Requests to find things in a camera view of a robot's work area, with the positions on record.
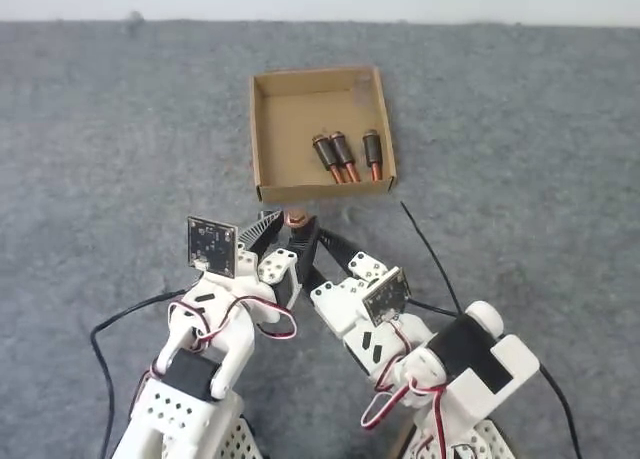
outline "electronic component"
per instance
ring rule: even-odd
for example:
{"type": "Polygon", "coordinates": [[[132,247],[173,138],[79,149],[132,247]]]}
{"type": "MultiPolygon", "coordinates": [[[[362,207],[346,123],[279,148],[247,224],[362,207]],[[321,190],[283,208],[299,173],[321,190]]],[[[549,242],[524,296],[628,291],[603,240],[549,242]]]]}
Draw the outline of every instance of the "electronic component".
{"type": "Polygon", "coordinates": [[[322,161],[322,165],[324,166],[324,168],[327,171],[331,172],[333,180],[336,181],[336,184],[344,183],[344,179],[342,178],[340,169],[338,169],[338,158],[336,157],[336,153],[329,143],[329,138],[323,134],[314,136],[313,148],[318,153],[318,157],[322,161]]]}
{"type": "Polygon", "coordinates": [[[233,279],[238,264],[238,228],[191,216],[187,225],[189,265],[233,279]]]}
{"type": "Polygon", "coordinates": [[[404,311],[410,297],[411,290],[404,272],[399,267],[394,267],[367,290],[362,303],[373,325],[378,326],[404,311]]]}
{"type": "Polygon", "coordinates": [[[353,154],[351,154],[351,149],[349,149],[349,144],[347,144],[347,138],[344,137],[344,134],[336,131],[329,136],[329,141],[331,141],[333,150],[336,152],[338,162],[347,169],[351,182],[360,182],[360,174],[358,174],[355,166],[356,161],[353,158],[353,154]]]}
{"type": "Polygon", "coordinates": [[[211,402],[209,383],[220,364],[186,349],[178,349],[162,382],[191,397],[211,402]]]}
{"type": "Polygon", "coordinates": [[[471,368],[497,394],[513,377],[491,352],[496,342],[474,318],[463,314],[431,339],[428,347],[438,356],[450,380],[471,368]]]}
{"type": "Polygon", "coordinates": [[[364,154],[367,166],[371,168],[371,180],[382,180],[382,144],[380,134],[375,129],[370,129],[362,137],[364,142],[364,154]]]}

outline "perforated plate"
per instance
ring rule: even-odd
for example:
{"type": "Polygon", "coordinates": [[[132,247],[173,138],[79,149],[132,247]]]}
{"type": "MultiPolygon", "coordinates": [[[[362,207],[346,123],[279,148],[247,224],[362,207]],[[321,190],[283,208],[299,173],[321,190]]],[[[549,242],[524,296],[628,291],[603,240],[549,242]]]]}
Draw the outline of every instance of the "perforated plate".
{"type": "Polygon", "coordinates": [[[476,426],[478,433],[484,438],[491,449],[492,459],[516,459],[507,441],[500,433],[493,421],[484,420],[476,426]]]}
{"type": "Polygon", "coordinates": [[[240,417],[231,429],[222,449],[216,456],[219,459],[262,459],[258,446],[253,439],[251,429],[244,418],[240,417]]]}
{"type": "MultiPolygon", "coordinates": [[[[402,456],[403,459],[440,459],[438,445],[432,442],[415,454],[423,440],[416,434],[402,456]]],[[[493,421],[485,419],[458,444],[447,450],[447,459],[517,459],[493,421]]]]}

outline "red and white wire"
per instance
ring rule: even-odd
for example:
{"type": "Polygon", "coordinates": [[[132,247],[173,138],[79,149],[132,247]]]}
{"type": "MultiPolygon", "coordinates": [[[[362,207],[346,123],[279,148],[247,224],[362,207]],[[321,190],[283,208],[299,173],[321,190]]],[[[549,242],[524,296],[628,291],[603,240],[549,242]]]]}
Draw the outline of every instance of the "red and white wire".
{"type": "Polygon", "coordinates": [[[398,336],[398,338],[402,341],[402,344],[404,345],[404,354],[407,355],[411,352],[411,350],[413,349],[411,347],[411,343],[409,342],[409,339],[407,339],[407,336],[405,336],[402,331],[398,328],[398,326],[396,326],[393,321],[390,321],[389,324],[391,324],[391,327],[393,327],[394,332],[396,333],[396,336],[398,336]]]}
{"type": "Polygon", "coordinates": [[[248,303],[248,302],[258,302],[270,309],[274,309],[276,311],[278,311],[281,315],[286,316],[290,321],[291,321],[291,325],[292,325],[292,330],[289,332],[268,332],[265,331],[264,328],[262,326],[260,326],[259,324],[256,324],[257,329],[264,334],[265,336],[271,338],[271,339],[278,339],[278,340],[283,340],[283,339],[291,339],[293,337],[296,336],[296,334],[298,333],[298,325],[296,323],[295,318],[293,317],[293,314],[291,314],[287,309],[285,309],[284,307],[281,307],[277,304],[274,304],[266,299],[263,299],[261,297],[258,296],[241,296],[238,297],[236,299],[234,299],[229,306],[227,307],[227,310],[224,313],[224,316],[222,317],[222,320],[220,321],[220,324],[218,325],[218,327],[214,330],[209,330],[207,334],[202,335],[199,337],[199,340],[203,343],[208,344],[209,342],[211,342],[218,334],[220,334],[220,332],[222,332],[222,330],[227,326],[227,324],[229,323],[229,314],[231,313],[231,310],[238,304],[240,303],[248,303]]]}
{"type": "Polygon", "coordinates": [[[391,368],[395,363],[397,363],[400,359],[402,359],[403,357],[405,357],[407,354],[411,352],[411,343],[409,342],[407,337],[402,333],[402,331],[400,331],[400,329],[398,329],[398,327],[393,322],[389,322],[389,324],[391,324],[391,327],[393,327],[393,330],[396,333],[396,336],[398,336],[398,338],[402,341],[402,344],[404,345],[404,354],[398,353],[394,355],[385,364],[384,369],[382,369],[382,372],[378,376],[378,380],[376,381],[376,384],[373,387],[373,389],[376,392],[388,392],[389,390],[391,390],[393,385],[385,384],[387,377],[391,372],[391,368]]]}
{"type": "Polygon", "coordinates": [[[396,354],[391,359],[389,359],[389,362],[387,362],[387,364],[384,366],[384,369],[382,369],[382,372],[378,376],[376,385],[373,386],[373,389],[376,392],[387,392],[391,390],[391,388],[393,387],[393,384],[385,384],[385,381],[387,380],[387,377],[389,376],[389,373],[391,372],[391,368],[393,367],[393,365],[403,357],[404,357],[404,354],[396,354]]]}
{"type": "Polygon", "coordinates": [[[440,384],[438,386],[431,387],[418,387],[418,380],[416,378],[412,378],[409,381],[409,390],[413,392],[416,396],[426,396],[427,394],[434,394],[438,391],[444,390],[446,387],[445,384],[440,384]]]}
{"type": "MultiPolygon", "coordinates": [[[[433,399],[433,415],[436,422],[436,435],[438,436],[438,448],[440,449],[440,458],[447,458],[447,443],[444,435],[444,424],[442,420],[442,410],[440,408],[440,401],[442,400],[442,395],[445,392],[445,386],[437,387],[438,390],[435,391],[435,397],[433,399]]],[[[415,450],[415,457],[420,457],[420,451],[425,449],[431,442],[433,441],[433,436],[427,437],[418,448],[415,450]]]]}
{"type": "Polygon", "coordinates": [[[387,417],[387,415],[391,412],[395,405],[402,400],[407,392],[409,392],[409,386],[403,386],[393,394],[387,391],[378,392],[375,396],[373,396],[371,403],[369,403],[364,413],[362,414],[362,417],[360,418],[360,426],[368,431],[376,427],[378,424],[380,424],[380,422],[382,422],[385,417],[387,417]],[[389,396],[389,399],[384,403],[380,410],[373,415],[373,417],[368,418],[367,416],[371,412],[374,404],[377,402],[378,398],[382,396],[389,396]]]}

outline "copper terminal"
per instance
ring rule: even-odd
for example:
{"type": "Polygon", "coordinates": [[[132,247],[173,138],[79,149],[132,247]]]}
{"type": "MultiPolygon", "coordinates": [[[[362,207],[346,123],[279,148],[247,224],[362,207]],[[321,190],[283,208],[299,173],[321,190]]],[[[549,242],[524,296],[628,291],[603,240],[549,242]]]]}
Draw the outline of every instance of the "copper terminal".
{"type": "Polygon", "coordinates": [[[329,166],[329,171],[333,176],[333,180],[336,181],[336,184],[344,184],[342,173],[340,172],[340,169],[338,169],[337,166],[329,166]]]}
{"type": "Polygon", "coordinates": [[[284,223],[291,229],[298,229],[307,225],[311,216],[304,209],[287,209],[284,213],[284,223]]]}
{"type": "Polygon", "coordinates": [[[374,181],[382,180],[382,169],[380,168],[379,162],[374,162],[371,164],[371,179],[374,181]]]}

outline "cardboard box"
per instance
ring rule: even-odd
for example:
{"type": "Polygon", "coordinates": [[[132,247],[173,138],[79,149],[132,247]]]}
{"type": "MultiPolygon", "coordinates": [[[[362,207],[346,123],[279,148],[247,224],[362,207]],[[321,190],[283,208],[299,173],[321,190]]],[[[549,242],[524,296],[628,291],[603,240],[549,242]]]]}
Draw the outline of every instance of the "cardboard box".
{"type": "Polygon", "coordinates": [[[383,193],[396,179],[389,119],[375,67],[290,70],[252,77],[251,141],[261,201],[383,193]],[[380,134],[381,181],[371,180],[365,161],[362,135],[368,129],[380,134]],[[335,184],[316,155],[312,138],[334,131],[347,137],[362,182],[335,184]]]}

